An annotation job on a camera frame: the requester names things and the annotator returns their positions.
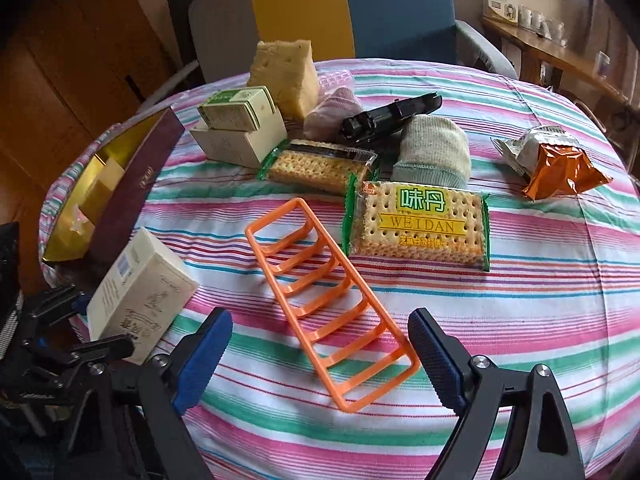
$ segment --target wooden side table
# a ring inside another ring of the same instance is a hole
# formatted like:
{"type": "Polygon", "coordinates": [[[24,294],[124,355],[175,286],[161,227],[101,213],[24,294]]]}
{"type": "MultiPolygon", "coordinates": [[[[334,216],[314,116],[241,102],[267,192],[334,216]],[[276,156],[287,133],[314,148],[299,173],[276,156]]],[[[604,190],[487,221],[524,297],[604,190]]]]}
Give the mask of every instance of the wooden side table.
{"type": "Polygon", "coordinates": [[[611,97],[620,104],[626,104],[628,101],[626,96],[607,83],[605,78],[594,75],[594,60],[579,56],[547,38],[540,38],[537,34],[515,25],[483,17],[482,26],[488,36],[497,34],[500,38],[513,43],[522,51],[522,66],[520,69],[520,79],[522,81],[541,85],[540,69],[542,62],[547,62],[553,67],[551,84],[556,89],[560,88],[562,73],[568,72],[597,88],[604,95],[611,97]]]}

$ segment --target striped tablecloth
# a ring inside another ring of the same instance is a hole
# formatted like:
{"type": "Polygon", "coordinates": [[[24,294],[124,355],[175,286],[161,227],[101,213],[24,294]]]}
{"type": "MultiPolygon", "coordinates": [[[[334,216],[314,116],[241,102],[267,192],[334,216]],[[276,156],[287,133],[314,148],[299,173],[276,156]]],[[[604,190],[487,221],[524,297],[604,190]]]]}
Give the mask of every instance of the striped tablecloth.
{"type": "MultiPolygon", "coordinates": [[[[469,188],[491,194],[490,273],[381,257],[355,257],[356,268],[399,326],[406,327],[414,308],[426,307],[472,354],[517,370],[537,362],[551,366],[585,470],[597,471],[640,426],[640,202],[612,147],[569,101],[537,86],[426,62],[318,63],[320,72],[338,68],[351,70],[367,108],[439,92],[444,103],[436,114],[454,120],[469,137],[469,188]],[[523,180],[500,160],[490,139],[513,139],[540,124],[561,124],[578,137],[613,182],[576,198],[524,200],[523,180]]],[[[246,75],[237,76],[169,101],[188,128],[207,94],[245,81],[246,75]]],[[[52,186],[42,209],[40,251],[88,157],[121,127],[92,144],[52,186]]],[[[293,196],[291,187],[258,182],[248,169],[207,160],[188,133],[149,194],[136,228],[146,226],[180,254],[202,284],[158,349],[170,351],[215,306],[229,310],[234,321],[231,343],[185,422],[218,478],[424,478],[456,421],[424,372],[359,413],[340,412],[257,267],[244,228],[293,196]]],[[[302,196],[340,241],[341,200],[302,196]]],[[[274,240],[290,229],[280,222],[259,239],[274,240]]],[[[48,269],[44,273],[56,282],[48,269]]],[[[325,318],[319,314],[308,327],[325,318]]],[[[335,333],[317,349],[329,354],[374,323],[362,317],[356,330],[335,333]]],[[[337,365],[334,377],[354,374],[390,350],[383,340],[337,365]]],[[[507,416],[498,417],[477,478],[491,475],[507,416]]]]}

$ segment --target chair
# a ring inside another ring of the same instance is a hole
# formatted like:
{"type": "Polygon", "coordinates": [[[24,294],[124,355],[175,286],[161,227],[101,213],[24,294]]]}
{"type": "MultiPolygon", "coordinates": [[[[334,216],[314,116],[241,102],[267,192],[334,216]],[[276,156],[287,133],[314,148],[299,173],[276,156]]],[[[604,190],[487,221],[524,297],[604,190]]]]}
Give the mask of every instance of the chair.
{"type": "Polygon", "coordinates": [[[198,59],[139,111],[168,96],[198,65],[206,82],[247,72],[258,39],[311,40],[314,60],[386,57],[455,64],[464,51],[471,53],[470,64],[517,78],[499,50],[455,19],[453,0],[193,0],[189,25],[198,59]]]}

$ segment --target wooden cabinet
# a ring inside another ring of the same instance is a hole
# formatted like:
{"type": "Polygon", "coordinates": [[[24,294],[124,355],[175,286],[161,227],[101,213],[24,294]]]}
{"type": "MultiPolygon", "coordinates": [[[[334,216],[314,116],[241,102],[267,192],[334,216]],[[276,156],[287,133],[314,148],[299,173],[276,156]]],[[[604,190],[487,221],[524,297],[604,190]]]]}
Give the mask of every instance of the wooden cabinet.
{"type": "Polygon", "coordinates": [[[0,223],[20,222],[21,281],[44,284],[37,224],[49,186],[174,67],[137,0],[33,0],[0,52],[0,223]]]}

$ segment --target barcode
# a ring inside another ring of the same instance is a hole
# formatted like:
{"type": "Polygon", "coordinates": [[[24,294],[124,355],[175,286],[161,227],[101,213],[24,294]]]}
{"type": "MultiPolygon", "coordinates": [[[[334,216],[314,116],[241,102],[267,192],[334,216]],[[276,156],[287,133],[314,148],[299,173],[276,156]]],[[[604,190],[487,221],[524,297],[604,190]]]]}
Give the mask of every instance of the barcode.
{"type": "Polygon", "coordinates": [[[120,273],[120,277],[124,278],[128,275],[131,266],[129,265],[129,259],[126,254],[123,254],[118,260],[118,272],[120,273]]]}

